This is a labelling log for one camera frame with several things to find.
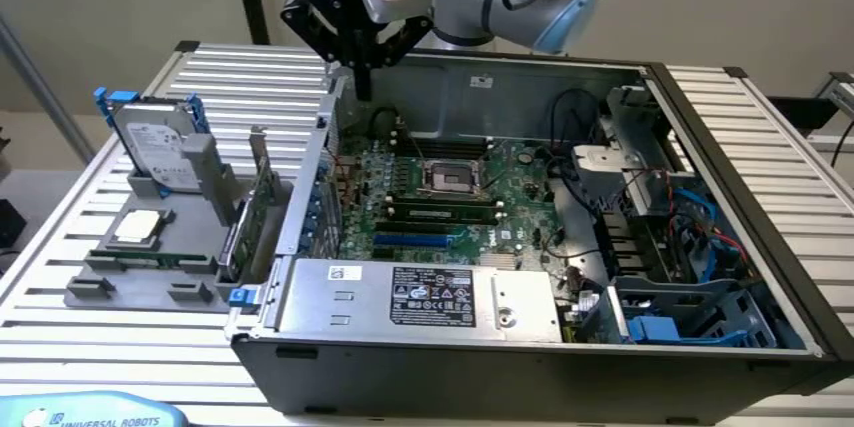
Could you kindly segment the installed black RAM stick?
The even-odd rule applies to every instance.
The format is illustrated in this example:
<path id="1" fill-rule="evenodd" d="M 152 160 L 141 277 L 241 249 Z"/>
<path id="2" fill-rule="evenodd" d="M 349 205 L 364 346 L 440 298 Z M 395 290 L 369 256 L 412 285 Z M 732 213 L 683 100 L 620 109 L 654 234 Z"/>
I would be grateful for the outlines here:
<path id="1" fill-rule="evenodd" d="M 489 202 L 439 202 L 416 199 L 385 206 L 385 219 L 397 222 L 496 225 L 504 218 L 500 207 Z"/>

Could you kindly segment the black expansion slot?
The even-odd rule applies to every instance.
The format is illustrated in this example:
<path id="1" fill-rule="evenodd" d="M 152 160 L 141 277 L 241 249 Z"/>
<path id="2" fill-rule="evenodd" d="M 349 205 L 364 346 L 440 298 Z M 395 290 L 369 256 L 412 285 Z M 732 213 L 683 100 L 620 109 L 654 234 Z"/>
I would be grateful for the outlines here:
<path id="1" fill-rule="evenodd" d="M 373 233 L 400 234 L 400 235 L 433 235 L 459 236 L 471 229 L 485 229 L 497 227 L 499 223 L 429 223 L 429 222 L 403 222 L 377 221 L 364 225 L 364 228 Z"/>

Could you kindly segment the green motherboard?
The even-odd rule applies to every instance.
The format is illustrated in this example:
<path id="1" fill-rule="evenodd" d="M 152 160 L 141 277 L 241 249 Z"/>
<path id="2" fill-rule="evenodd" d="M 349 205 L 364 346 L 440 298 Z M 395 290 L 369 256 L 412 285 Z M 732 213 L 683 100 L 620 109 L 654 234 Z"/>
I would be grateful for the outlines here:
<path id="1" fill-rule="evenodd" d="M 480 194 L 427 193 L 420 163 L 433 159 L 475 160 Z M 559 243 L 560 221 L 549 184 L 547 152 L 540 143 L 495 137 L 459 140 L 411 139 L 399 131 L 349 137 L 337 157 L 335 181 L 341 202 L 343 232 L 337 255 L 347 260 L 479 265 L 481 253 L 512 253 L 516 270 L 547 263 L 541 246 Z M 497 227 L 471 229 L 452 236 L 447 248 L 377 246 L 365 224 L 385 221 L 385 206 L 416 199 L 439 202 L 489 202 L 503 209 Z"/>

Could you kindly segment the blue expansion slot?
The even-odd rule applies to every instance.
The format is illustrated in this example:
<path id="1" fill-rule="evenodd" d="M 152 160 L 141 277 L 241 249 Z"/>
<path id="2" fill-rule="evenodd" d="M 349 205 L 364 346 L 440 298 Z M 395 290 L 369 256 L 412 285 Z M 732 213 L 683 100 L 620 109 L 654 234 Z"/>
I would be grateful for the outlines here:
<path id="1" fill-rule="evenodd" d="M 447 248 L 451 240 L 452 236 L 447 234 L 379 233 L 372 236 L 375 245 L 404 248 Z"/>

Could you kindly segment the hard disk with blue carrier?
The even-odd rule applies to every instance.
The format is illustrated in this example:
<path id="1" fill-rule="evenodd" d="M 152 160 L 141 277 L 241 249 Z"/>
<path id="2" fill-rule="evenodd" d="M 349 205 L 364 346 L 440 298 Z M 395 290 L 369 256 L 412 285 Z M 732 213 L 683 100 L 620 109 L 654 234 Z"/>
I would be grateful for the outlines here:
<path id="1" fill-rule="evenodd" d="M 143 96 L 136 91 L 98 87 L 94 103 L 116 132 L 136 172 L 153 180 L 157 193 L 199 193 L 189 160 L 181 146 L 191 134 L 208 134 L 204 106 L 191 94 L 180 99 Z"/>

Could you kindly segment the silver power supply unit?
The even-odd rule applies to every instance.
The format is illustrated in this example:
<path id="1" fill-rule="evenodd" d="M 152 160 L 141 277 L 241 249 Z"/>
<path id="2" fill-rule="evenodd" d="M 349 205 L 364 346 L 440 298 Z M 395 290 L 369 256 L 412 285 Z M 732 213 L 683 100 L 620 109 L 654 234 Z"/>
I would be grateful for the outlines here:
<path id="1" fill-rule="evenodd" d="M 300 259 L 275 320 L 279 333 L 312 340 L 561 340 L 547 274 L 487 266 Z"/>

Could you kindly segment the blue Universal Robots pendant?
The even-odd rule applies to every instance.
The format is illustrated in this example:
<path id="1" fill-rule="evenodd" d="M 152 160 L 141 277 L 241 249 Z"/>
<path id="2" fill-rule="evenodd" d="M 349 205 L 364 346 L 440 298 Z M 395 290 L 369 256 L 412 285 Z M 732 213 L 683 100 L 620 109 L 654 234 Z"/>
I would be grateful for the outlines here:
<path id="1" fill-rule="evenodd" d="M 0 427 L 191 427 L 175 406 L 117 391 L 0 396 Z"/>

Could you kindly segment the green graphics card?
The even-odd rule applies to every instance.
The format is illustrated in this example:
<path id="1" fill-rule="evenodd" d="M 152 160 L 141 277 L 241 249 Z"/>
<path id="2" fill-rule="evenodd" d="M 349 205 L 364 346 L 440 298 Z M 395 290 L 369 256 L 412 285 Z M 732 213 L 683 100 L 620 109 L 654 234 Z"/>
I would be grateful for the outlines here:
<path id="1" fill-rule="evenodd" d="M 248 141 L 256 176 L 243 199 L 239 218 L 229 231 L 220 256 L 220 277 L 229 283 L 239 282 L 244 271 L 252 266 L 268 208 L 275 204 L 277 197 L 279 180 L 271 167 L 265 137 L 265 129 L 252 126 Z"/>

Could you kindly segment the blue plastic connector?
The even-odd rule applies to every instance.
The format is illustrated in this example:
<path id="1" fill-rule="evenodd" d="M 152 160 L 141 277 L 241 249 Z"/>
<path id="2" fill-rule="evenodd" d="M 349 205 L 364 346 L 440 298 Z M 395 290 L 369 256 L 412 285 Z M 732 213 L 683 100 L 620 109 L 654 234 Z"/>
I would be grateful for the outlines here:
<path id="1" fill-rule="evenodd" d="M 670 317 L 636 316 L 628 323 L 630 337 L 635 343 L 678 344 L 680 335 Z"/>

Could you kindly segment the CPU socket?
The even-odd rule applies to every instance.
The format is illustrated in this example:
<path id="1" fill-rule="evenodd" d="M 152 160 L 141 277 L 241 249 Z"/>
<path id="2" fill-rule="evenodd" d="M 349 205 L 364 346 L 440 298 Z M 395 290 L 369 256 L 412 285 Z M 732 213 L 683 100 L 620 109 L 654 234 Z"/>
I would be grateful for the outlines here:
<path id="1" fill-rule="evenodd" d="M 420 184 L 427 193 L 479 195 L 480 167 L 475 160 L 433 159 L 420 163 Z"/>

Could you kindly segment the grey parts rack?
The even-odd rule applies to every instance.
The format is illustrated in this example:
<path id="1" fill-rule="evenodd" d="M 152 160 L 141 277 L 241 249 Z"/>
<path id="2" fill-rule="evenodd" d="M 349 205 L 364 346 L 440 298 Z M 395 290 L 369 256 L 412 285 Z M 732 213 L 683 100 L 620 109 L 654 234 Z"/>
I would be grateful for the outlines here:
<path id="1" fill-rule="evenodd" d="M 276 174 L 276 201 L 269 206 L 257 254 L 239 282 L 220 277 L 220 256 L 252 177 L 235 176 L 231 166 L 217 158 L 215 139 L 193 134 L 181 146 L 199 178 L 199 193 L 155 193 L 148 178 L 133 177 L 133 192 L 106 233 L 93 249 L 209 255 L 217 265 L 156 268 L 109 261 L 85 260 L 80 273 L 65 286 L 64 304 L 72 309 L 134 310 L 155 312 L 224 313 L 231 290 L 260 284 L 271 272 L 279 232 L 287 212 L 291 186 Z M 161 223 L 141 243 L 118 242 L 113 231 L 133 210 L 156 210 Z"/>

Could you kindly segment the green RAM stick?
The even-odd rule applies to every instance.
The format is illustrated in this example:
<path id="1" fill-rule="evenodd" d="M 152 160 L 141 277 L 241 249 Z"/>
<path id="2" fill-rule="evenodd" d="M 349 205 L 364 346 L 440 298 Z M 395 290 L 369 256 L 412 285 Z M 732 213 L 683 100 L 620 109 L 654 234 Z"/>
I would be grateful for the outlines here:
<path id="1" fill-rule="evenodd" d="M 160 253 L 133 250 L 92 249 L 85 260 L 109 261 L 116 263 L 155 266 L 156 268 L 177 269 L 195 265 L 216 266 L 216 260 L 209 255 L 187 253 Z"/>

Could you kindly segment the blue case latch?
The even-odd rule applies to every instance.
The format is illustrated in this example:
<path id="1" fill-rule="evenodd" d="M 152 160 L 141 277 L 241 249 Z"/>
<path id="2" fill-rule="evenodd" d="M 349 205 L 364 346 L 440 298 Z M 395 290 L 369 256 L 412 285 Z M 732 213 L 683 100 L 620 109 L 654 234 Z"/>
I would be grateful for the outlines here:
<path id="1" fill-rule="evenodd" d="M 255 309 L 257 307 L 257 286 L 235 287 L 228 295 L 227 303 L 231 308 Z"/>

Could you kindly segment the black box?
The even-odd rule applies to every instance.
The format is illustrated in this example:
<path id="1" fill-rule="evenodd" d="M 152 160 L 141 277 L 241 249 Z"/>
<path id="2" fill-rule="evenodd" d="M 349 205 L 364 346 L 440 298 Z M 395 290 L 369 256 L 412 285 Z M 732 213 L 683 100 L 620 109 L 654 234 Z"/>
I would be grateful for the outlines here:
<path id="1" fill-rule="evenodd" d="M 26 226 L 26 220 L 8 199 L 0 199 L 0 249 L 10 248 Z"/>

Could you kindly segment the silver CPU chip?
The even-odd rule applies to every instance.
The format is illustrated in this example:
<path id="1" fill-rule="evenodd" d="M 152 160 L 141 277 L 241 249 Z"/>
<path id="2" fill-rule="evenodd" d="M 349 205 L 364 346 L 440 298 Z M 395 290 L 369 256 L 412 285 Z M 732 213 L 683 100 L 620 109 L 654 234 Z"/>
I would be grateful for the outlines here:
<path id="1" fill-rule="evenodd" d="M 113 236 L 118 242 L 141 243 L 148 239 L 161 223 L 161 214 L 156 210 L 129 211 L 114 231 Z"/>

